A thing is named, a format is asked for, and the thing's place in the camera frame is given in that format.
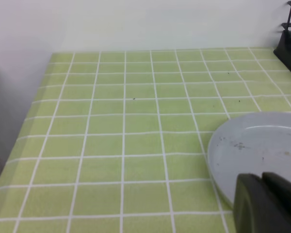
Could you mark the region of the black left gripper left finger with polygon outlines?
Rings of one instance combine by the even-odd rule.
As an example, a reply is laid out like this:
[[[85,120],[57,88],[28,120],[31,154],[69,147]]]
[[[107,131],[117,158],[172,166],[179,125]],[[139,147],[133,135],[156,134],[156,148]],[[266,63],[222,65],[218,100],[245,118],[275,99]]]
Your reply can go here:
[[[238,175],[233,216],[237,233],[291,233],[291,209],[282,205],[262,176]]]

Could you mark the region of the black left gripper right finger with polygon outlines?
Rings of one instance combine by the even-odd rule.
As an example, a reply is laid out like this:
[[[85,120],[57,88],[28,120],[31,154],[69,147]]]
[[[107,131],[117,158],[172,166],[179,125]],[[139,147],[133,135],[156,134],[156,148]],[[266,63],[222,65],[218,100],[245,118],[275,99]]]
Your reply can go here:
[[[291,209],[291,182],[272,172],[264,172],[262,180],[282,205]]]

